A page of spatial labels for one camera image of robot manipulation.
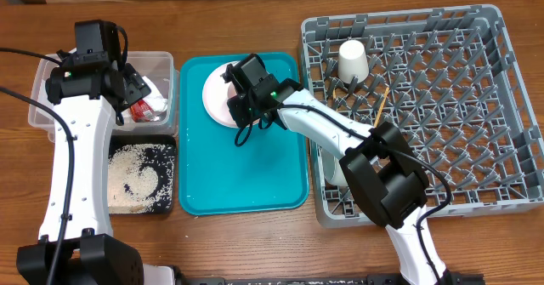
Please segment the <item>pink plate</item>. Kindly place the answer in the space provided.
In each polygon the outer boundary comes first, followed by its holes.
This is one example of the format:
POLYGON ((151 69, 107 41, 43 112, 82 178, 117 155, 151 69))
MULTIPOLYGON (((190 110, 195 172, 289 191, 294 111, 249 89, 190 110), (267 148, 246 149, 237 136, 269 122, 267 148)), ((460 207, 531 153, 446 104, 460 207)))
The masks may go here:
POLYGON ((202 101, 207 114, 215 122, 228 128, 236 128, 237 126, 226 104, 227 89, 230 82, 225 82, 223 74, 226 72, 228 65, 234 66, 235 64, 237 64, 237 61, 231 61, 216 68, 207 77, 202 90, 202 101))

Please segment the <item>red snack wrapper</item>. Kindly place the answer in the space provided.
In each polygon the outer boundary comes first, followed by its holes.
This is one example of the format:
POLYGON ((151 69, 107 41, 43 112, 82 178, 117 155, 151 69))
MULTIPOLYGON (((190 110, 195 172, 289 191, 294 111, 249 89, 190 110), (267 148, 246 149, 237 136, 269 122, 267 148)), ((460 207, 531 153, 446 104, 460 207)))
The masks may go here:
POLYGON ((144 101, 139 100, 130 106, 131 118, 136 123, 151 122, 155 119, 153 109, 144 101))

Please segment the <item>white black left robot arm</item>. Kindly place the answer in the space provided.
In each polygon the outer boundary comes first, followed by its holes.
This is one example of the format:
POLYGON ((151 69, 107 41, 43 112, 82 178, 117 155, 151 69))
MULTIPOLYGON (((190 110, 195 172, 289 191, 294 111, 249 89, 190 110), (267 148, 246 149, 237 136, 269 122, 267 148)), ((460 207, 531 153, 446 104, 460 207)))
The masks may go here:
POLYGON ((143 263, 113 237, 107 159, 120 112, 148 94, 125 78, 126 59, 106 52, 65 55, 46 92, 55 120, 54 165, 38 242, 19 248, 16 266, 30 284, 180 284, 174 266, 143 263))

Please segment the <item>white tissue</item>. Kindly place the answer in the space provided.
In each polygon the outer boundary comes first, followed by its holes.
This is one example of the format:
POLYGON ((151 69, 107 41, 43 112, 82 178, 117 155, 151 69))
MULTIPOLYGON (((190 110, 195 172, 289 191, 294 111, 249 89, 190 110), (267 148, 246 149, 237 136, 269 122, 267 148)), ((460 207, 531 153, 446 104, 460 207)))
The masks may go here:
POLYGON ((143 76, 143 80, 151 90, 151 92, 144 97, 144 101, 153 109, 154 113, 163 113, 167 109, 168 99, 161 94, 156 85, 147 76, 143 76))

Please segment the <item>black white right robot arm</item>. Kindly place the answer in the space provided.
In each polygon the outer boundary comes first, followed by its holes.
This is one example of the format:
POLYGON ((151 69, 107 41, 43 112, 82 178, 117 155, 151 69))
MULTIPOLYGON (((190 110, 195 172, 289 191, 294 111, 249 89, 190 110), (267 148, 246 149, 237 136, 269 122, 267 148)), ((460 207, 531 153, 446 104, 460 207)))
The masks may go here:
POLYGON ((255 122, 275 123, 299 133, 333 155, 355 204, 375 225, 386 229, 399 256, 400 274, 409 284, 443 284, 448 270, 439 258, 427 218, 427 173, 392 123, 378 127, 352 121, 319 102, 301 84, 273 77, 236 81, 229 112, 243 145, 255 122))

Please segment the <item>pale green cup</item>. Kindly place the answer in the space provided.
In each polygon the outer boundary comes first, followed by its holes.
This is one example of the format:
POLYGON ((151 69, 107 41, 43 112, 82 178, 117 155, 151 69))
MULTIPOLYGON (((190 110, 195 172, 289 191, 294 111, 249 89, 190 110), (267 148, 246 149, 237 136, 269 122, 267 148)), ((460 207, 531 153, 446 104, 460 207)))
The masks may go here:
POLYGON ((357 77, 362 83, 369 75, 365 45, 357 40, 344 42, 338 50, 338 77, 344 83, 351 83, 357 77))

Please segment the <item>small pink bowl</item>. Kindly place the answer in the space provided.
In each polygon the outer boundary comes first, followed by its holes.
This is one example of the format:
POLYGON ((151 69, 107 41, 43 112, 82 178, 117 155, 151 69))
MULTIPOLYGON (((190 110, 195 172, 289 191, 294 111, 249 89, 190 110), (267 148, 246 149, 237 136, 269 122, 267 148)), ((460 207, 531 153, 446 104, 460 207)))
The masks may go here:
POLYGON ((233 82, 229 83, 228 89, 227 89, 227 100, 226 104, 228 107, 231 107, 238 98, 238 93, 235 88, 235 84, 233 82))

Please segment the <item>grey bowl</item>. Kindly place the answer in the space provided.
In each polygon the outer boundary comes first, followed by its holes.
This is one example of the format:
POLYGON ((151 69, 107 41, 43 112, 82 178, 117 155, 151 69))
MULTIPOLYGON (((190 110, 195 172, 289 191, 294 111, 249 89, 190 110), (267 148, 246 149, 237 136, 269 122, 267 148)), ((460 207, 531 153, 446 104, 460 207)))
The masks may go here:
POLYGON ((347 187, 347 180, 343 175, 339 160, 324 149, 321 150, 321 160, 326 182, 338 187, 347 187))

